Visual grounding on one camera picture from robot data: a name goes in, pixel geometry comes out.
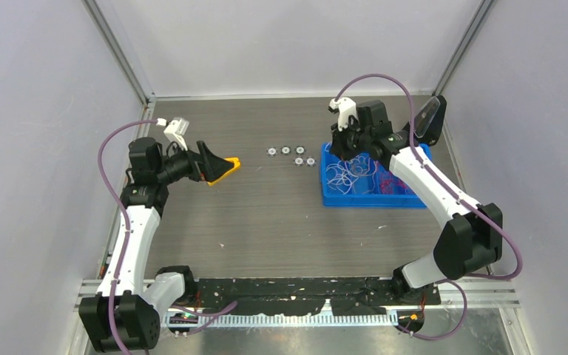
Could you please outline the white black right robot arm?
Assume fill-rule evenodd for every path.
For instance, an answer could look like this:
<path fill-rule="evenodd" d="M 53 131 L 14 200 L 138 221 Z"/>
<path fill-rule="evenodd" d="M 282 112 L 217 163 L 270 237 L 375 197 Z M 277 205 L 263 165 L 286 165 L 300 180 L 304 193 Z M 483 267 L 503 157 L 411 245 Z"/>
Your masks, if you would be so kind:
<path fill-rule="evenodd" d="M 483 205 L 465 194 L 427 157 L 423 144 L 439 134 L 447 106 L 431 98 L 412 124 L 396 131 L 379 100 L 356 103 L 350 98 L 331 100 L 337 114 L 331 126 L 330 153 L 351 160 L 365 153 L 403 181 L 432 212 L 442 231 L 431 253 L 396 268 L 390 280 L 395 298 L 412 303 L 422 288 L 442 280 L 458 280 L 498 261 L 502 236 L 496 228 L 503 214 L 494 203 Z"/>

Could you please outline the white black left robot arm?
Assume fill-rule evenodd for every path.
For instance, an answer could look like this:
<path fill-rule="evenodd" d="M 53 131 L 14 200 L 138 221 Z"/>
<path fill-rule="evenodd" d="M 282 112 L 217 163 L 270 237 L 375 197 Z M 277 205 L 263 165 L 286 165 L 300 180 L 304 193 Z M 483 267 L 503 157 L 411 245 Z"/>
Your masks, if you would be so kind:
<path fill-rule="evenodd" d="M 197 151 L 181 150 L 174 143 L 171 148 L 172 152 L 164 151 L 151 137 L 129 144 L 129 182 L 118 195 L 121 227 L 114 254 L 95 294 L 82 298 L 78 307 L 97 352 L 152 350 L 168 309 L 196 300 L 197 283 L 188 266 L 163 267 L 151 285 L 144 282 L 169 185 L 184 178 L 213 185 L 238 170 L 241 162 L 216 156 L 203 141 L 197 142 Z"/>

